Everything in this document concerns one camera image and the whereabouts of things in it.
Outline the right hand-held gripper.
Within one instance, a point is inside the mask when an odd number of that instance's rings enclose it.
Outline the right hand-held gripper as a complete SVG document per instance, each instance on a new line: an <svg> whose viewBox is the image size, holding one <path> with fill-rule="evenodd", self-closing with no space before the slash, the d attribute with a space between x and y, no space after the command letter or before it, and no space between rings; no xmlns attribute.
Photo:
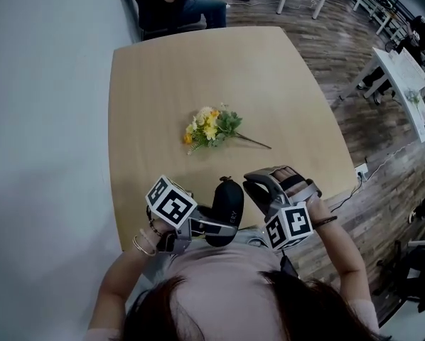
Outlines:
<svg viewBox="0 0 425 341"><path fill-rule="evenodd" d="M244 175L244 191L263 213L265 225L263 235L272 251L294 247L313 234L313 225L304 200L321 191L310 179L309 184L296 196L288 197L280 184L271 175L272 169L263 168Z"/></svg>

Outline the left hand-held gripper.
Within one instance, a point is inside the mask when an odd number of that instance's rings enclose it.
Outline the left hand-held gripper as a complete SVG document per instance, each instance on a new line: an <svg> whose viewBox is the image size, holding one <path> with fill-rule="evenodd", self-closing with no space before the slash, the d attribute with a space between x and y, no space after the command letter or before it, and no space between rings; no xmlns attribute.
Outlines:
<svg viewBox="0 0 425 341"><path fill-rule="evenodd" d="M161 175L145 196L146 213L150 223L154 216L165 222L171 230L161 235L157 245L160 252L182 254L195 237L233 237L235 226L214 222L216 211L208 206L199 205L181 186L165 175ZM202 217L191 217L197 210Z"/></svg>

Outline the black zippered pouch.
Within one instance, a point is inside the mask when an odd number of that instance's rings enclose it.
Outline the black zippered pouch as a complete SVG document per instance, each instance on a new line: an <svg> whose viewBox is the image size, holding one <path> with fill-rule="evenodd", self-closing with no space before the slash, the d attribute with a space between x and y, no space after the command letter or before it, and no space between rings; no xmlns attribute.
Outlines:
<svg viewBox="0 0 425 341"><path fill-rule="evenodd" d="M244 210L244 192L240 185L231 177L221 177L220 184L215 189L211 208L216 211L217 216L212 221L235 226L238 230ZM235 236L205 237L205 240L213 247L224 247L231 243L234 238Z"/></svg>

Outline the person's right forearm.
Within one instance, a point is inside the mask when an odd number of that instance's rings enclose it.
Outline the person's right forearm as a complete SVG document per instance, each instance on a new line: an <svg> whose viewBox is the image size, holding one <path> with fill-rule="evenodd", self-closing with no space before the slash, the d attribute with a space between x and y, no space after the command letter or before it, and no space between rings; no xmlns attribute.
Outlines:
<svg viewBox="0 0 425 341"><path fill-rule="evenodd" d="M341 296L347 301L371 301L365 262L349 234L335 220L316 231L338 272Z"/></svg>

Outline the person's left forearm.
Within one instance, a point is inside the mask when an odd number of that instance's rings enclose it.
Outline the person's left forearm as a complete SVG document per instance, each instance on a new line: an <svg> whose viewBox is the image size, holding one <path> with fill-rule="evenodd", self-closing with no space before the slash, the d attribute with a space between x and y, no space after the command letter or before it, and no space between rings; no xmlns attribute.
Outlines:
<svg viewBox="0 0 425 341"><path fill-rule="evenodd" d="M125 318L126 302L150 259L156 255L156 245L167 231L160 222L141 228L132 245L109 267L97 294L89 323L90 329L118 330Z"/></svg>

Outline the person's right hand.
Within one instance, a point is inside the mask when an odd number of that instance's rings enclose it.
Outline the person's right hand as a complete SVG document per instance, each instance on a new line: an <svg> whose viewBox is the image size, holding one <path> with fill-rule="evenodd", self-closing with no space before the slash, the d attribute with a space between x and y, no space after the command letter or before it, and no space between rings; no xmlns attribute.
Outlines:
<svg viewBox="0 0 425 341"><path fill-rule="evenodd" d="M277 168L271 175L280 184L288 197L296 196L309 186L304 178L297 173L293 168L284 166ZM312 192L304 202L309 213L309 217L313 224L321 223L322 221L332 217L332 213L328 206L318 196L318 192Z"/></svg>

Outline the person's pink shirt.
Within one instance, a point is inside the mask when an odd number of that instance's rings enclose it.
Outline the person's pink shirt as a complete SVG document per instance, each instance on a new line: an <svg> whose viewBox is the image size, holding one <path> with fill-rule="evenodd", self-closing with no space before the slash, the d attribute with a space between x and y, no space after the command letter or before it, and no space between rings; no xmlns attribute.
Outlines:
<svg viewBox="0 0 425 341"><path fill-rule="evenodd" d="M379 341L372 301L280 270L268 249L197 247L172 258L165 279L137 299L118 330L85 341Z"/></svg>

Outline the grey table leg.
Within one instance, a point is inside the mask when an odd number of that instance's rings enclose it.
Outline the grey table leg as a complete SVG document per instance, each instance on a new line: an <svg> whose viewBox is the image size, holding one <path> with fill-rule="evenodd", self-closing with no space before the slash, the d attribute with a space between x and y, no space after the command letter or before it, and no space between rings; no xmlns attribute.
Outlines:
<svg viewBox="0 0 425 341"><path fill-rule="evenodd" d="M126 311L133 306L139 296L144 295L165 279L165 271L172 258L173 255L162 253L149 261L126 302Z"/></svg>

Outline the yellow artificial flower bouquet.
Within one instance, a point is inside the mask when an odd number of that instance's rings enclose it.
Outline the yellow artificial flower bouquet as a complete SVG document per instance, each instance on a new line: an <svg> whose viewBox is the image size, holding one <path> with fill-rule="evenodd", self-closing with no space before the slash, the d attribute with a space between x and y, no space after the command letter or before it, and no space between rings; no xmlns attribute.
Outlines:
<svg viewBox="0 0 425 341"><path fill-rule="evenodd" d="M188 146L187 154L191 155L201 148L217 148L228 139L239 139L271 149L271 146L239 133L237 129L241 123L242 117L230 111L226 104L202 107L185 128L183 143Z"/></svg>

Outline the long white table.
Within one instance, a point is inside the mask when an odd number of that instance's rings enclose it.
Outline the long white table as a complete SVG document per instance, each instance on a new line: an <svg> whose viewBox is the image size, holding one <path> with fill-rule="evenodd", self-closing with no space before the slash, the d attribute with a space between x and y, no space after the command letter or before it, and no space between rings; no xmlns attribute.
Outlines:
<svg viewBox="0 0 425 341"><path fill-rule="evenodd" d="M360 81L367 76L375 67L381 67L384 76L373 83L364 97L371 97L379 86L386 80L391 82L392 89L396 92L399 102L402 104L416 137L420 142L425 142L425 103L419 104L419 109L408 102L404 93L406 90L416 90L421 94L421 89L425 87L425 73L417 62L405 50L400 54L388 53L378 48L372 49L372 57L366 66L360 71L356 78L340 94L340 99L345 99L358 86Z"/></svg>

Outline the pale artificial flower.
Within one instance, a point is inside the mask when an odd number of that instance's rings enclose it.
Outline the pale artificial flower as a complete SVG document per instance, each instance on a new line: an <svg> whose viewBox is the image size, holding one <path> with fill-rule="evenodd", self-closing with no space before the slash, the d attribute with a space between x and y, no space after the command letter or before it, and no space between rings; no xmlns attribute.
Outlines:
<svg viewBox="0 0 425 341"><path fill-rule="evenodd" d="M408 102L411 102L416 107L416 109L419 109L419 104L422 101L422 97L419 91L406 90L404 95Z"/></svg>

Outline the black office chair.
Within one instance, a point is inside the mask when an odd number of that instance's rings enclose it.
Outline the black office chair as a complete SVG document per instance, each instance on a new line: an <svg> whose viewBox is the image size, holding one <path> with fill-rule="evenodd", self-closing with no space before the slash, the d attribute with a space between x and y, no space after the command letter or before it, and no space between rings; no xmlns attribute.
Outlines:
<svg viewBox="0 0 425 341"><path fill-rule="evenodd" d="M394 242L391 259L377 262L380 269L380 285L372 294L385 291L397 295L402 301L417 303L419 313L425 311L425 240L415 241L413 246Z"/></svg>

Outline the black chair row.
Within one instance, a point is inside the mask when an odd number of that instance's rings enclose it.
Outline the black chair row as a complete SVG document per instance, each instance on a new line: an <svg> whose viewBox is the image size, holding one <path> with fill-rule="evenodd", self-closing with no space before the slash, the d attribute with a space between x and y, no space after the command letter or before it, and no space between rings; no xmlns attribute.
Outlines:
<svg viewBox="0 0 425 341"><path fill-rule="evenodd" d="M144 30L139 26L139 7L135 0L120 0L124 10L124 16L127 22L127 30L132 43L139 43L153 38L160 38L177 33L186 33L205 29L206 25L201 18L195 23L177 27L174 30Z"/></svg>

